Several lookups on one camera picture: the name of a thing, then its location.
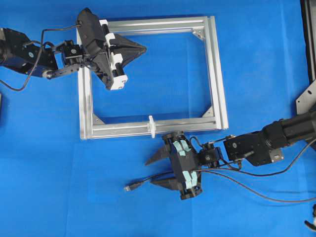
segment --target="white plastic clip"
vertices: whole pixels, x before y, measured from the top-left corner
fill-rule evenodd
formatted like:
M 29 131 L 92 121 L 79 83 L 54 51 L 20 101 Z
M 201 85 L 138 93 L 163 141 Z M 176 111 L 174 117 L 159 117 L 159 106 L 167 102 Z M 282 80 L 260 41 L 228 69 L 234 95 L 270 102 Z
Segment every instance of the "white plastic clip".
M 149 115 L 149 123 L 147 124 L 148 131 L 151 133 L 152 138 L 155 138 L 156 135 L 156 123 L 152 115 Z

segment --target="wire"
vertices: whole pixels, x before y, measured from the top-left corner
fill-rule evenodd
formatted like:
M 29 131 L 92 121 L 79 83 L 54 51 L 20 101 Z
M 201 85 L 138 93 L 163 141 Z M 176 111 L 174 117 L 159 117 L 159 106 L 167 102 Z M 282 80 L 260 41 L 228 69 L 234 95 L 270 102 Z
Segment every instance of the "wire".
M 168 172 L 164 172 L 164 173 L 160 173 L 160 174 L 154 174 L 154 175 L 151 175 L 143 180 L 140 180 L 140 181 L 136 181 L 136 182 L 133 182 L 133 183 L 130 183 L 128 185 L 126 185 L 124 187 L 124 190 L 125 191 L 132 191 L 132 190 L 135 190 L 136 188 L 142 186 L 146 181 L 150 180 L 150 179 L 154 179 L 154 178 L 157 178 L 157 177 L 160 177 L 160 176 L 163 176 L 165 174 L 171 174 L 173 173 L 173 171 L 168 171 Z
M 229 170 L 229 171 L 234 171 L 234 172 L 238 172 L 238 173 L 242 173 L 242 174 L 247 174 L 247 175 L 251 175 L 251 176 L 257 176 L 257 177 L 265 177 L 265 176 L 273 176 L 273 175 L 277 175 L 277 174 L 282 174 L 285 173 L 286 171 L 288 171 L 293 164 L 302 156 L 302 154 L 307 150 L 308 147 L 310 147 L 312 145 L 312 143 L 314 143 L 316 141 L 316 138 L 313 139 L 312 141 L 310 141 L 300 152 L 299 154 L 294 158 L 294 160 L 290 163 L 290 165 L 285 168 L 282 171 L 278 171 L 278 172 L 274 172 L 274 173 L 270 173 L 270 174 L 253 174 L 253 173 L 249 173 L 249 172 L 245 172 L 245 171 L 241 171 L 241 170 L 234 170 L 234 169 L 228 169 L 228 168 L 208 168 L 208 169 L 197 169 L 195 171 L 206 171 L 206 170 Z
M 1 80 L 1 79 L 0 79 L 0 83 L 2 83 L 3 85 L 5 85 L 6 87 L 8 87 L 8 88 L 11 89 L 11 90 L 14 90 L 14 91 L 22 91 L 22 90 L 26 87 L 26 85 L 28 84 L 32 73 L 34 72 L 36 66 L 37 66 L 38 63 L 39 63 L 40 56 L 41 56 L 41 53 L 42 53 L 42 51 L 43 51 L 43 46 L 44 46 L 44 44 L 43 44 L 43 42 L 44 42 L 44 33 L 45 33 L 46 31 L 67 31 L 67 30 L 70 30 L 70 29 L 72 29 L 72 28 L 76 28 L 76 27 L 78 27 L 78 26 L 80 26 L 80 25 L 74 25 L 74 26 L 65 27 L 65 28 L 44 29 L 44 30 L 42 30 L 42 32 L 41 32 L 41 38 L 40 38 L 39 53 L 38 53 L 38 55 L 37 55 L 36 61 L 35 61 L 34 65 L 33 65 L 32 69 L 31 69 L 31 72 L 30 72 L 30 74 L 28 74 L 28 76 L 26 77 L 26 80 L 24 81 L 22 87 L 21 87 L 21 88 L 14 88 L 14 87 L 8 85 L 7 83 L 5 83 L 5 82 L 4 82 L 3 80 Z
M 309 199 L 302 199 L 302 200 L 281 200 L 281 199 L 275 199 L 275 198 L 267 197 L 267 196 L 255 191 L 255 190 L 251 189 L 250 187 L 246 186 L 245 184 L 242 184 L 241 182 L 239 182 L 239 181 L 237 181 L 237 180 L 235 180 L 235 179 L 233 179 L 233 178 L 231 178 L 229 176 L 226 176 L 224 174 L 220 174 L 220 173 L 216 173 L 216 172 L 212 172 L 212 171 L 206 171 L 206 170 L 204 172 L 215 174 L 215 175 L 227 178 L 230 181 L 233 181 L 233 182 L 237 183 L 238 185 L 242 186 L 243 188 L 251 191 L 255 195 L 258 195 L 258 196 L 260 196 L 260 197 L 262 197 L 264 199 L 267 199 L 269 201 L 282 202 L 282 203 L 303 203 L 303 202 L 309 202 L 309 201 L 316 200 L 316 197 L 312 197 L 312 198 L 309 198 Z
M 146 182 L 146 181 L 148 181 L 150 179 L 155 179 L 157 177 L 160 177 L 160 176 L 163 176 L 163 175 L 166 175 L 166 174 L 172 174 L 172 173 L 173 173 L 173 171 L 167 171 L 167 172 L 164 172 L 164 173 L 153 174 L 153 175 L 149 176 L 148 178 L 143 179 L 142 181 Z
M 194 140 L 196 140 L 196 142 L 197 142 L 197 144 L 200 146 L 200 147 L 202 147 L 203 148 L 203 146 L 201 145 L 201 143 L 199 142 L 199 140 L 198 140 L 198 138 L 197 137 L 195 137 L 195 136 L 193 136 L 193 137 L 191 137 L 190 139 L 189 139 L 189 142 L 190 142 L 190 144 L 191 144 L 191 146 L 192 146 L 192 139 L 194 139 Z
M 233 166 L 231 166 L 230 164 L 231 163 L 234 163 L 234 162 L 227 162 L 225 161 L 223 158 L 219 158 L 222 162 L 224 162 L 224 165 L 227 165 L 229 168 L 222 168 L 222 169 L 229 169 L 229 170 L 235 170 L 235 171 L 239 171 L 240 169 L 238 168 L 235 168 Z

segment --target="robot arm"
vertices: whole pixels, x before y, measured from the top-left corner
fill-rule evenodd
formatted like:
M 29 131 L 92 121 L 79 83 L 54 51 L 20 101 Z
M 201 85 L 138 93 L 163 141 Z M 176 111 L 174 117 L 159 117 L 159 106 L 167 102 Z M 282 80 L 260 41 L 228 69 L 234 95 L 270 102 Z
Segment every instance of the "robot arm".
M 273 163 L 282 160 L 280 148 L 290 146 L 297 141 L 315 140 L 316 137 L 316 111 L 310 111 L 290 119 L 281 119 L 265 126 L 261 131 L 247 133 L 240 136 L 228 136 L 218 141 L 199 145 L 202 149 L 197 152 L 183 132 L 173 132 L 162 138 L 165 145 L 160 148 L 145 165 L 169 158 L 174 177 L 157 179 L 161 175 L 152 176 L 151 183 L 179 190 L 181 199 L 194 198 L 202 193 L 201 174 L 205 170 L 216 170 L 227 165 L 230 169 L 239 171 L 243 160 L 248 160 L 254 166 Z M 230 162 L 223 159 L 221 149 L 215 147 L 216 142 L 224 141 L 225 150 Z M 131 191 L 144 183 L 139 181 L 125 187 Z
M 75 27 L 82 45 L 74 44 L 72 40 L 66 40 L 58 46 L 50 42 L 30 41 L 24 33 L 1 28 L 0 66 L 26 74 L 28 78 L 31 74 L 47 79 L 65 76 L 87 66 L 108 90 L 122 89 L 128 80 L 123 67 L 145 53 L 146 48 L 110 33 L 108 24 L 101 25 L 99 18 L 88 8 L 80 12 Z M 42 40 L 45 31 L 70 28 L 46 29 L 42 32 Z M 64 65 L 61 69 L 55 59 L 55 54 L 59 53 Z

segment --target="blue table surface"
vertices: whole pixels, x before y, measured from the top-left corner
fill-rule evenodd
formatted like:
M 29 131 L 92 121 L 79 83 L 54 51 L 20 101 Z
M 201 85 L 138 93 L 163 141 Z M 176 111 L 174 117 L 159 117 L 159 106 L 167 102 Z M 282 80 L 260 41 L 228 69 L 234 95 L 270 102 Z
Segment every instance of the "blue table surface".
M 1 27 L 39 40 L 42 29 L 74 24 L 85 7 L 108 20 L 215 16 L 230 128 L 195 133 L 201 142 L 295 115 L 294 101 L 308 86 L 298 0 L 2 0 Z M 45 38 L 59 43 L 75 35 Z M 210 103 L 201 42 L 188 34 L 131 39 L 148 52 L 126 67 L 124 90 L 106 91 L 93 77 L 96 114 L 106 122 L 200 116 Z M 25 76 L 1 68 L 0 78 L 19 86 Z M 168 160 L 144 166 L 161 136 L 81 141 L 76 74 L 31 78 L 20 93 L 0 92 L 1 237 L 313 236 L 303 223 L 313 203 L 268 202 L 211 174 L 203 175 L 203 194 L 190 200 L 150 184 L 125 193 L 130 180 L 170 169 Z M 284 149 L 286 159 L 274 165 L 244 162 L 244 170 L 281 170 L 304 145 Z M 230 175 L 273 198 L 303 199 L 316 196 L 315 164 L 309 149 L 280 176 Z

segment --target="square aluminum frame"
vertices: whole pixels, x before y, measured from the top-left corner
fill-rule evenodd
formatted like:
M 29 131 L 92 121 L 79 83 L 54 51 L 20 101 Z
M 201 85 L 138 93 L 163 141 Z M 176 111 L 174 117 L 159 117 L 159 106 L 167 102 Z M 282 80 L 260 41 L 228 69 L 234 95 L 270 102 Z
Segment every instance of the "square aluminum frame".
M 81 68 L 78 72 L 78 90 L 80 138 L 82 140 L 150 134 L 154 137 L 155 133 L 167 133 L 175 130 L 205 131 L 228 128 L 214 16 L 112 21 L 108 25 L 111 32 L 123 36 L 192 32 L 204 41 L 211 107 L 201 118 L 105 124 L 93 112 L 91 71 L 87 67 Z M 78 32 L 77 42 L 81 44 Z

